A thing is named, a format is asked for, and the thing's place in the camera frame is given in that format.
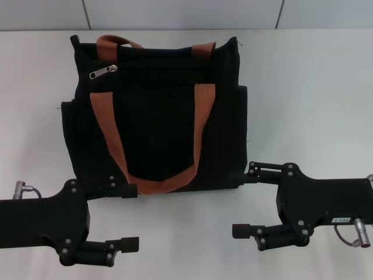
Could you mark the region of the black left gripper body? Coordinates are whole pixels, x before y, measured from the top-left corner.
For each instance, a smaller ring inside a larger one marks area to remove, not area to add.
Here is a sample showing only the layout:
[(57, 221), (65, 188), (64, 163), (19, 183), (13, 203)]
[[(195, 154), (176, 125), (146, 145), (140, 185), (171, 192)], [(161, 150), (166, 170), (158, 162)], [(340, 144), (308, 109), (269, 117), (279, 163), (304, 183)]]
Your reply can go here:
[(62, 264), (73, 264), (88, 234), (89, 210), (82, 186), (68, 180), (47, 198), (1, 201), (1, 248), (48, 246)]

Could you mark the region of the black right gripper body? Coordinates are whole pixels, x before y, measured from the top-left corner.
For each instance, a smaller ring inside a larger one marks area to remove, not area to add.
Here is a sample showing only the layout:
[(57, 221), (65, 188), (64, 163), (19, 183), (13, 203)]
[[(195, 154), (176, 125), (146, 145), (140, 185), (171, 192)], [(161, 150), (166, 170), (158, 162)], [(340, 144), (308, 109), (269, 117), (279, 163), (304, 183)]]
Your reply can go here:
[(314, 179), (295, 163), (281, 168), (276, 197), (279, 218), (298, 236), (309, 237), (318, 226), (372, 223), (372, 185), (367, 178)]

